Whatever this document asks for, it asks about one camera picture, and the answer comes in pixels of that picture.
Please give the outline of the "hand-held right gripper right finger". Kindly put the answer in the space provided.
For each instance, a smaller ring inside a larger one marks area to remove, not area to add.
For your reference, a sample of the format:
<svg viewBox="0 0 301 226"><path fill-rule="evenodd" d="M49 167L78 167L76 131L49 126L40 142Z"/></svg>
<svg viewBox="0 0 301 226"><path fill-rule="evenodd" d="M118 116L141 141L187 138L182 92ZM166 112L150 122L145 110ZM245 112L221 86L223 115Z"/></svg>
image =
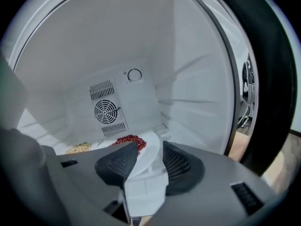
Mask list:
<svg viewBox="0 0 301 226"><path fill-rule="evenodd" d="M147 226L259 226L279 197L227 156L163 143L166 199Z"/></svg>

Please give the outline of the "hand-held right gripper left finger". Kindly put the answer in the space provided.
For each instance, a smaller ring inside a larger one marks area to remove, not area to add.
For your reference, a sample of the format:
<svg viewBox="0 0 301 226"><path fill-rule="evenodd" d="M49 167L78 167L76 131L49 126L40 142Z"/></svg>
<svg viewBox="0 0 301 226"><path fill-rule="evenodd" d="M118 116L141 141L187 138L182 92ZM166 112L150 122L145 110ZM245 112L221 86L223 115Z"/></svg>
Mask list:
<svg viewBox="0 0 301 226"><path fill-rule="evenodd" d="M117 200L135 166L135 142L66 155L50 146L43 150L70 226L126 226L105 208Z"/></svg>

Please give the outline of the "beige grains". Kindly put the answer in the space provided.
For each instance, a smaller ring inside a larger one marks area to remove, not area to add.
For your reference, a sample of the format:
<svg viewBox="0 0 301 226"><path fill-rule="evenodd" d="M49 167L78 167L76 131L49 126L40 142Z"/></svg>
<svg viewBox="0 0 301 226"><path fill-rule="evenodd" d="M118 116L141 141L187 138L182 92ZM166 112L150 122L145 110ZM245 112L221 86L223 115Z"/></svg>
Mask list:
<svg viewBox="0 0 301 226"><path fill-rule="evenodd" d="M69 148L68 150L65 151L65 154L74 154L74 153L82 153L82 152L86 152L89 151L91 149L91 144L84 142L78 145L75 145L71 148Z"/></svg>

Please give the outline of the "red item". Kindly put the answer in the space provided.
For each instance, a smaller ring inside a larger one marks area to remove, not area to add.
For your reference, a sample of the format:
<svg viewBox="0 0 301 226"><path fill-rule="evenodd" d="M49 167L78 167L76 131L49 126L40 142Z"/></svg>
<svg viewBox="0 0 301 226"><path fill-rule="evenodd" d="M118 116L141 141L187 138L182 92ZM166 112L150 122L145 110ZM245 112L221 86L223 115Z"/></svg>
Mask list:
<svg viewBox="0 0 301 226"><path fill-rule="evenodd" d="M146 147L146 141L137 135L127 135L121 138L118 138L114 143L110 144L110 146L118 145L125 142L136 142L137 143L137 154L140 154L140 151Z"/></svg>

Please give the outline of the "black mini fridge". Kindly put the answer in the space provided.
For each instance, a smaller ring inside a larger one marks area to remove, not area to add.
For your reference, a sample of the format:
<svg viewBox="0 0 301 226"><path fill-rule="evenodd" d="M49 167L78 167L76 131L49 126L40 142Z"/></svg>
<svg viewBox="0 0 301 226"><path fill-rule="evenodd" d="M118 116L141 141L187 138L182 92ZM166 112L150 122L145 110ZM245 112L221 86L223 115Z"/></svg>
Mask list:
<svg viewBox="0 0 301 226"><path fill-rule="evenodd" d="M228 155L250 54L255 107L238 160L262 174L295 110L287 27L272 0L26 0L0 38L0 127L57 154L152 131Z"/></svg>

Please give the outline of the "black backpack rig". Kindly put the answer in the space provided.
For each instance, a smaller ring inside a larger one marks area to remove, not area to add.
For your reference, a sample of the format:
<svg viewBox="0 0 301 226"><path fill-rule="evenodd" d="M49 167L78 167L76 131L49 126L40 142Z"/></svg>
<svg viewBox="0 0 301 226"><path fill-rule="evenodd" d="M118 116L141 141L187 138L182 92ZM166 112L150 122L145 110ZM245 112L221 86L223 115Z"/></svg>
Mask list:
<svg viewBox="0 0 301 226"><path fill-rule="evenodd" d="M241 101L240 109L243 113L239 116L238 127L244 128L247 123L252 123L255 107L255 79L253 65L250 54L242 66L242 85L241 85Z"/></svg>

